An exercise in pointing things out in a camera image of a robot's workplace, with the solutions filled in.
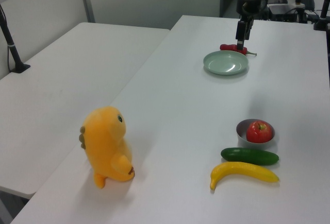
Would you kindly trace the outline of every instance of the yellow plush toy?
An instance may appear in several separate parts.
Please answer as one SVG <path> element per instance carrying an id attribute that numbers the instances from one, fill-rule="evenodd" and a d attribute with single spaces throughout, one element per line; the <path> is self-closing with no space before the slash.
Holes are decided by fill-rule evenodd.
<path id="1" fill-rule="evenodd" d="M 125 120 L 118 109 L 103 107 L 85 119 L 79 140 L 94 169 L 94 182 L 103 188 L 106 178 L 127 181 L 134 177 L 132 154 L 124 140 Z"/>

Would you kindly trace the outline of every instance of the apple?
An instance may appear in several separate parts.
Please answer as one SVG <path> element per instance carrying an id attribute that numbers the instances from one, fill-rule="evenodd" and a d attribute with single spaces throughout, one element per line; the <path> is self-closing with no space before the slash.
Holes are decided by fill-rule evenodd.
<path id="1" fill-rule="evenodd" d="M 272 139 L 271 126 L 262 120 L 251 123 L 246 131 L 246 139 L 251 143 L 265 143 Z"/>

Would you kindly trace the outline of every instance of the cucumber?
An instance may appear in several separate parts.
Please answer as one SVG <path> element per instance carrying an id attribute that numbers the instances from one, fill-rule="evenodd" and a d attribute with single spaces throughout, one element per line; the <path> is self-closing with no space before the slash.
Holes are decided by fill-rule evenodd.
<path id="1" fill-rule="evenodd" d="M 273 165 L 278 160 L 278 155 L 259 149 L 249 148 L 225 148 L 221 156 L 227 161 L 239 161 L 259 166 Z"/>

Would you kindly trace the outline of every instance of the light green plate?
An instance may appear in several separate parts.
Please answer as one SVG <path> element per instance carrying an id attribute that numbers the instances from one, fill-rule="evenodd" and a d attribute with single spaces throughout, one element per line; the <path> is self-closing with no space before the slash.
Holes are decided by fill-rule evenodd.
<path id="1" fill-rule="evenodd" d="M 218 75 L 234 75 L 242 72 L 249 64 L 242 53 L 232 50 L 220 50 L 210 53 L 204 58 L 204 67 Z"/>

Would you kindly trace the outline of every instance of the white table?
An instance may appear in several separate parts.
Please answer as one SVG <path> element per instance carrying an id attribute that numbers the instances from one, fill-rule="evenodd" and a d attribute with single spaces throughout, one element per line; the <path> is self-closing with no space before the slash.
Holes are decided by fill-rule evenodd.
<path id="1" fill-rule="evenodd" d="M 82 23 L 0 81 L 0 190 L 30 198 L 168 34 Z"/>
<path id="2" fill-rule="evenodd" d="M 112 102 L 126 120 L 135 178 L 93 183 L 77 144 L 14 219 L 19 223 L 327 223 L 330 106 L 325 33 L 255 21 L 249 70 L 217 76 L 203 58 L 235 43 L 236 19 L 183 16 Z M 276 131 L 269 166 L 280 183 L 227 176 L 210 192 L 236 125 L 260 118 Z"/>

